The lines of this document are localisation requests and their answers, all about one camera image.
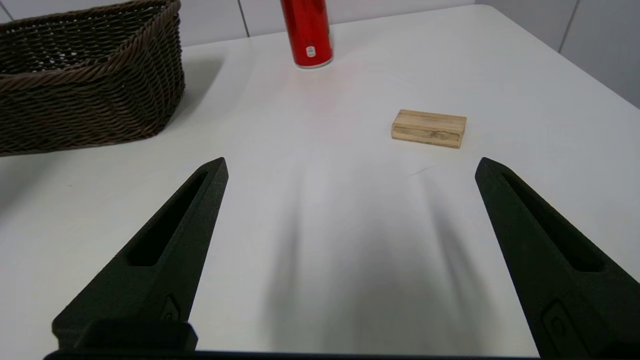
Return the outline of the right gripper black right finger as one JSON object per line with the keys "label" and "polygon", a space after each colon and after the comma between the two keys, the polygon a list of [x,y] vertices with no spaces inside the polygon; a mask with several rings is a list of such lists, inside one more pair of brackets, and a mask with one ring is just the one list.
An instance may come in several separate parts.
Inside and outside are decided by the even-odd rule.
{"label": "right gripper black right finger", "polygon": [[539,356],[637,359],[638,281],[507,166],[475,181]]}

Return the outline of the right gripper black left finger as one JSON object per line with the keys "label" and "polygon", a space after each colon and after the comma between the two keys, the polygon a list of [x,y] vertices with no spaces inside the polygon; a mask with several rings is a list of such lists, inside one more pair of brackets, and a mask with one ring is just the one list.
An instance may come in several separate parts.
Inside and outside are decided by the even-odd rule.
{"label": "right gripper black left finger", "polygon": [[97,321],[187,322],[229,174],[201,165],[52,322],[70,349]]}

